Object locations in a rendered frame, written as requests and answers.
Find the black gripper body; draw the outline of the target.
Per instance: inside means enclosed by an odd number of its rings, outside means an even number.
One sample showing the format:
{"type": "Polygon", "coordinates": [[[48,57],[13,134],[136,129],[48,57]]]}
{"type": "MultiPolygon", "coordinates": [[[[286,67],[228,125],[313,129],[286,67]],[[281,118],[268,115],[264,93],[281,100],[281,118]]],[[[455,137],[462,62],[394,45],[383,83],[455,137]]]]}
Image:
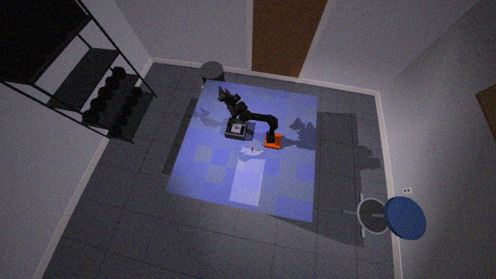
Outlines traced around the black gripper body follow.
{"type": "Polygon", "coordinates": [[[228,110],[230,110],[232,107],[235,107],[235,103],[231,103],[231,101],[229,100],[229,98],[232,98],[232,97],[229,97],[227,93],[224,93],[222,95],[220,95],[217,99],[221,102],[224,102],[226,104],[226,108],[228,110]]]}

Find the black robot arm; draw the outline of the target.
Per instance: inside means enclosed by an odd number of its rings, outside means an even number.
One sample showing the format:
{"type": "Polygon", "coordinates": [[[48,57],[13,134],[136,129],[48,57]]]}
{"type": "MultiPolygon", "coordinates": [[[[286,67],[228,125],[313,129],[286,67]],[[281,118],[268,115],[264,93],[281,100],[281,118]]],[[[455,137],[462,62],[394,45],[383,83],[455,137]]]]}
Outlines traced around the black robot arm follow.
{"type": "MultiPolygon", "coordinates": [[[[236,104],[240,99],[241,97],[239,97],[237,93],[235,93],[232,98],[229,98],[232,104],[236,104]]],[[[232,107],[229,112],[232,116],[231,119],[236,119],[236,117],[239,115],[239,119],[243,122],[249,120],[267,122],[270,127],[270,130],[266,132],[267,143],[275,142],[274,130],[278,128],[278,120],[275,116],[252,113],[247,110],[247,106],[244,102],[239,102],[237,105],[235,105],[235,107],[232,107]]]]}

